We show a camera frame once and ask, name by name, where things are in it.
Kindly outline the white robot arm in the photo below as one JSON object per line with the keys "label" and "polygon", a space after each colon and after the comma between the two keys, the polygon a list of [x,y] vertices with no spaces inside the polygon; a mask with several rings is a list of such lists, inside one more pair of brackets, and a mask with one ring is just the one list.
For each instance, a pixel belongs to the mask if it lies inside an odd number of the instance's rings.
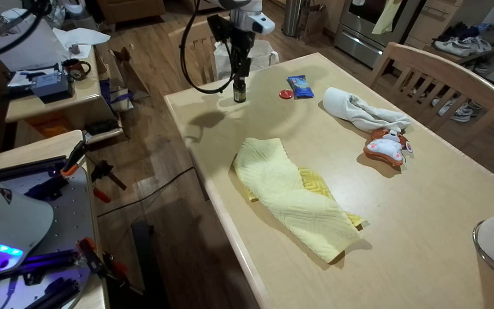
{"label": "white robot arm", "polygon": [[275,32],[275,23],[263,13],[263,0],[214,0],[230,18],[211,16],[211,35],[230,52],[232,76],[244,80],[250,71],[250,49],[257,35]]}

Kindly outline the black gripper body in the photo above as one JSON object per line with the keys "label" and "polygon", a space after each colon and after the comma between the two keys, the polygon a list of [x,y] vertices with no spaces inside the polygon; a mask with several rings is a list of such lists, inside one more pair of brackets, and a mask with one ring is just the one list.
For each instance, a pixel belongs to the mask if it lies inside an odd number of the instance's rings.
{"label": "black gripper body", "polygon": [[238,30],[232,21],[221,16],[208,18],[213,38],[221,44],[232,44],[232,56],[237,59],[247,59],[254,45],[256,35]]}

